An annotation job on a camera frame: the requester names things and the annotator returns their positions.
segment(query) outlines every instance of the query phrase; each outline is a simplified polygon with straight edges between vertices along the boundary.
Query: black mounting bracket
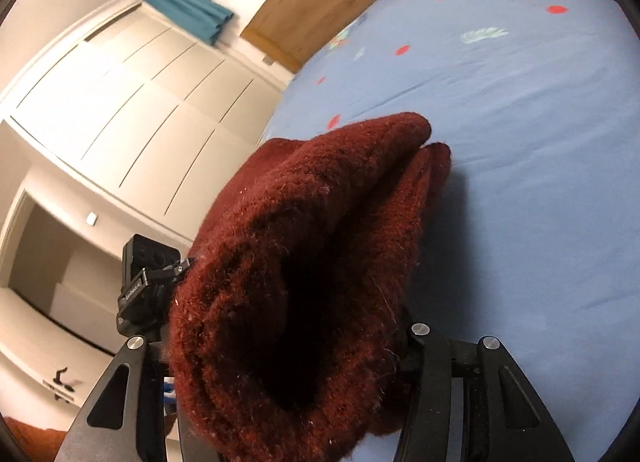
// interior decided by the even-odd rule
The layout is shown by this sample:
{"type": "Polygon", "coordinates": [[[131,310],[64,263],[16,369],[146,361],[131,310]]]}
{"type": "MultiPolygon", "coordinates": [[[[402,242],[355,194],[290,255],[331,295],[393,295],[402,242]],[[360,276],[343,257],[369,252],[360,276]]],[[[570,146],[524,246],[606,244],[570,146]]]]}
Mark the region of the black mounting bracket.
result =
{"type": "Polygon", "coordinates": [[[161,366],[142,336],[127,340],[80,409],[55,462],[166,462],[161,366]]]}
{"type": "Polygon", "coordinates": [[[464,462],[574,462],[544,403],[501,342],[449,341],[427,325],[408,331],[412,403],[395,462],[443,462],[449,445],[451,379],[464,384],[464,462]]]}

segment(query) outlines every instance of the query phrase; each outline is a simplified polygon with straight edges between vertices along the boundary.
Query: red dot pattern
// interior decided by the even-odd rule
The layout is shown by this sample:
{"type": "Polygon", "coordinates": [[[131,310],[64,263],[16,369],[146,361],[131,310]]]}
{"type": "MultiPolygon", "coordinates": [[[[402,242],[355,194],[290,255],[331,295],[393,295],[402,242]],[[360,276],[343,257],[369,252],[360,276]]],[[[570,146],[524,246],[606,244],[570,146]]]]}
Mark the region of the red dot pattern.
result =
{"type": "Polygon", "coordinates": [[[336,126],[338,126],[339,122],[340,122],[340,115],[338,114],[336,116],[333,116],[331,119],[329,119],[329,122],[327,123],[326,128],[328,130],[331,130],[331,129],[335,128],[336,126]]]}
{"type": "Polygon", "coordinates": [[[569,9],[567,9],[563,5],[550,5],[546,8],[546,12],[548,12],[549,14],[564,14],[568,11],[569,9]]]}
{"type": "Polygon", "coordinates": [[[402,54],[406,54],[410,48],[409,45],[402,45],[402,47],[396,50],[396,55],[401,56],[402,54]]]}

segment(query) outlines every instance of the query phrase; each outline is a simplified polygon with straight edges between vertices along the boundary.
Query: printed leaf pattern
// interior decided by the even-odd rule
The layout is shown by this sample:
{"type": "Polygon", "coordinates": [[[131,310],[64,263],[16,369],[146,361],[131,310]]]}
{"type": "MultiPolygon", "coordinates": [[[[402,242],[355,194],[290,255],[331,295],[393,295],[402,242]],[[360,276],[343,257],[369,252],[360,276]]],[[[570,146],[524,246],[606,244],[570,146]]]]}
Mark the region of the printed leaf pattern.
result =
{"type": "Polygon", "coordinates": [[[462,43],[471,44],[482,41],[483,39],[501,38],[502,36],[506,36],[507,34],[508,32],[503,28],[488,27],[465,32],[462,36],[460,36],[460,39],[462,40],[462,43]]]}
{"type": "Polygon", "coordinates": [[[347,25],[344,29],[342,29],[329,43],[327,46],[329,50],[333,50],[336,47],[340,47],[347,43],[349,38],[349,32],[355,26],[362,25],[367,21],[367,13],[363,12],[360,16],[358,16],[355,20],[353,20],[349,25],[347,25]]]}

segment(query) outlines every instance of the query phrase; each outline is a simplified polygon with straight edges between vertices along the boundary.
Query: shelf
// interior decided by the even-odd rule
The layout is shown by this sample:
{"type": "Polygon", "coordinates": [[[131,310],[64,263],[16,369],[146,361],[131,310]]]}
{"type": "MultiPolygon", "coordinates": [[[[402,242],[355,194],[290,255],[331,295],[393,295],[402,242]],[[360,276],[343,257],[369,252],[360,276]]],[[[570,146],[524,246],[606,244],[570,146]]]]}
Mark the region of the shelf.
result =
{"type": "Polygon", "coordinates": [[[116,329],[121,276],[119,260],[35,204],[20,232],[8,287],[68,330],[115,353],[123,343],[116,329]]]}
{"type": "Polygon", "coordinates": [[[0,351],[39,384],[76,406],[82,406],[111,362],[111,356],[89,346],[33,309],[9,288],[0,287],[0,351]],[[52,380],[68,367],[62,381],[52,380]]]}

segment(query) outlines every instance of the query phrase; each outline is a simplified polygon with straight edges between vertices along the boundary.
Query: light switch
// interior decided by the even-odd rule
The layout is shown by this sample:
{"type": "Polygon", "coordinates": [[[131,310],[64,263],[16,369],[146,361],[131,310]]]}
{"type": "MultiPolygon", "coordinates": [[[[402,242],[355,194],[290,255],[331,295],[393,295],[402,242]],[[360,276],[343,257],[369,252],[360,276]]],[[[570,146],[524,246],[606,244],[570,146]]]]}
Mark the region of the light switch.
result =
{"type": "Polygon", "coordinates": [[[91,212],[86,217],[86,223],[90,226],[95,226],[96,221],[98,220],[98,215],[94,212],[91,212]]]}

